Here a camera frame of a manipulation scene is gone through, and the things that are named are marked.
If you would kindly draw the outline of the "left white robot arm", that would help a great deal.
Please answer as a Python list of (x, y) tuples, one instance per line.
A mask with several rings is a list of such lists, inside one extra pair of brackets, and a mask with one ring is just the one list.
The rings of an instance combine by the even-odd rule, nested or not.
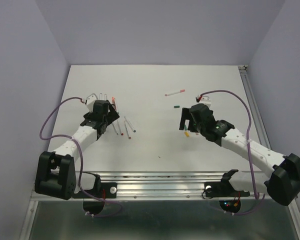
[(100, 139), (106, 129), (119, 119), (114, 105), (108, 100), (82, 101), (88, 108), (76, 132), (64, 135), (66, 142), (53, 151), (44, 151), (38, 159), (34, 191), (63, 200), (79, 192), (96, 199), (101, 193), (101, 180), (97, 174), (76, 171), (76, 160), (83, 160), (83, 152)]

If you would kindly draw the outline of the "peach capped marker pen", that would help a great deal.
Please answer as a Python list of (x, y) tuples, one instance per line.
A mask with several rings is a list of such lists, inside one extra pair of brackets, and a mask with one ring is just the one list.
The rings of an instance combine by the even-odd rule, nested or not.
[(126, 131), (126, 135), (128, 137), (129, 140), (132, 139), (131, 135), (130, 135), (130, 131), (129, 131), (129, 128), (128, 128), (128, 123), (126, 120), (124, 120), (124, 127), (125, 127), (125, 131)]

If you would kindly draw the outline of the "blue capped marker pen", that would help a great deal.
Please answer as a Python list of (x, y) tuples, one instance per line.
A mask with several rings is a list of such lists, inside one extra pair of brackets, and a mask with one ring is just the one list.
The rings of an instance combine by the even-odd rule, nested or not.
[(124, 119), (127, 122), (127, 124), (130, 127), (130, 129), (132, 130), (132, 132), (135, 133), (136, 129), (134, 128), (134, 126), (132, 125), (132, 123), (129, 121), (129, 119), (126, 116), (124, 116)]

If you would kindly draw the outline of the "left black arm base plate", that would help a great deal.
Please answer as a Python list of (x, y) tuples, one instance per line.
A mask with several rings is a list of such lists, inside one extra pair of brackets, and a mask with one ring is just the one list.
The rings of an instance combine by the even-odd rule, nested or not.
[[(111, 192), (111, 189), (117, 189), (118, 184), (116, 182), (102, 182), (99, 188), (93, 188), (90, 190), (85, 190), (88, 194), (102, 199), (116, 199), (117, 192)], [(82, 191), (74, 193), (72, 195), (73, 199), (91, 199), (92, 197), (86, 195)]]

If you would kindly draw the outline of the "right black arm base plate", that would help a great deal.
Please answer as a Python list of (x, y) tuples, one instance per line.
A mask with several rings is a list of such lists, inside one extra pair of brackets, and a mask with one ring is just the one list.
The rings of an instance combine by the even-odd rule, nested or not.
[(230, 183), (221, 181), (211, 181), (205, 183), (203, 196), (208, 199), (212, 198), (234, 198), (234, 197), (249, 197), (248, 191), (235, 190)]

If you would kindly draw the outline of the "pink capped marker pen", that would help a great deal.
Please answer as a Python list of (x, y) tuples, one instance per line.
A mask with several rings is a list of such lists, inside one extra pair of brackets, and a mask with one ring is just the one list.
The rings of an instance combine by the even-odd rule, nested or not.
[(180, 94), (180, 93), (184, 93), (184, 92), (185, 92), (185, 89), (180, 89), (180, 90), (178, 90), (178, 91), (166, 93), (164, 96), (165, 96), (165, 97), (169, 97), (169, 96), (176, 95), (176, 94)]

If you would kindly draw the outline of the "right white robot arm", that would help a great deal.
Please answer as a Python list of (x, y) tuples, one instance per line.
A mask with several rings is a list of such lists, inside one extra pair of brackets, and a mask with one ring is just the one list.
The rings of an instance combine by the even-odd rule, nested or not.
[(260, 169), (254, 174), (231, 169), (219, 181), (207, 182), (208, 198), (247, 197), (252, 192), (266, 194), (282, 206), (288, 206), (300, 193), (300, 158), (283, 155), (248, 140), (234, 125), (215, 120), (213, 111), (203, 103), (181, 110), (179, 128), (201, 134), (207, 141), (238, 154)]

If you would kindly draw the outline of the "green capped marker pen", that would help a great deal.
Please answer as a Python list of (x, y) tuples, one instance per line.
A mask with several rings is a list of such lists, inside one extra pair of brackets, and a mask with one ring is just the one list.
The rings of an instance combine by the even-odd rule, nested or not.
[(116, 135), (119, 135), (119, 133), (118, 133), (118, 131), (117, 131), (116, 127), (115, 127), (115, 124), (114, 124), (114, 123), (112, 123), (111, 125), (112, 125), (112, 127), (113, 127), (113, 130), (114, 130), (115, 134), (116, 134)]

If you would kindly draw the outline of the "red capped marker pen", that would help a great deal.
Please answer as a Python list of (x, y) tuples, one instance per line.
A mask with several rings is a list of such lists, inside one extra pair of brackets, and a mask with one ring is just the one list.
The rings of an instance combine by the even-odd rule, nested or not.
[(118, 127), (118, 130), (119, 130), (119, 134), (120, 134), (121, 136), (124, 136), (124, 132), (123, 132), (123, 130), (122, 130), (120, 120), (117, 120), (117, 127)]

